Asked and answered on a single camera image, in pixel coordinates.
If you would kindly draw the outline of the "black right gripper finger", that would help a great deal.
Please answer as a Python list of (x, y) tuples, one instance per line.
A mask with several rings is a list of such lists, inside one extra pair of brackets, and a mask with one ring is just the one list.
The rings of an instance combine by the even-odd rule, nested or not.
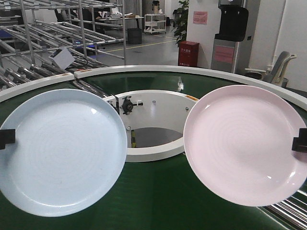
[(293, 138), (292, 150), (307, 153), (307, 129), (300, 128), (298, 137)]

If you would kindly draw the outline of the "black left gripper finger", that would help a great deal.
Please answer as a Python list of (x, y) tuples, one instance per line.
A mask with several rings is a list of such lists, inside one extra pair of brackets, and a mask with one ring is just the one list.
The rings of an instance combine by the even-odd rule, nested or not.
[(0, 130), (0, 150), (5, 149), (7, 144), (15, 143), (15, 129)]

